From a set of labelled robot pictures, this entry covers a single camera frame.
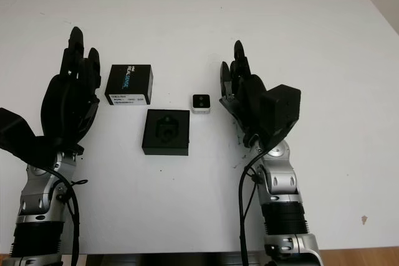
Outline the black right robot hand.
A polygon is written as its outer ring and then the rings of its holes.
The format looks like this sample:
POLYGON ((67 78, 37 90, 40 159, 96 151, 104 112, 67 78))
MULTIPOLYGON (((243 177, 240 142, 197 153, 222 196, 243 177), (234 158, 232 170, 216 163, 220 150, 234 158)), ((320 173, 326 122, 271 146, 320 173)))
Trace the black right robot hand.
POLYGON ((252 74, 240 40, 234 44, 234 60, 220 66, 221 98, 219 102, 233 116, 244 133, 243 144, 272 148, 272 137, 261 125, 260 99, 266 88, 259 76, 252 74))

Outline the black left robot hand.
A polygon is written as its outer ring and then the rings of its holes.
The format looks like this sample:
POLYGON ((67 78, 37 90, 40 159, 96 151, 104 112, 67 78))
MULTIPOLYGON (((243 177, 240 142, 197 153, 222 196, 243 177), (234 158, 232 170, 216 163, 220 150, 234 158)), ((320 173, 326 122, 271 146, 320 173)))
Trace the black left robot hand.
POLYGON ((100 102, 95 92, 100 84, 99 53, 91 48, 84 57, 83 33, 74 27, 60 72, 51 79, 41 106, 43 134, 58 151, 83 154, 79 141, 94 122, 100 102))

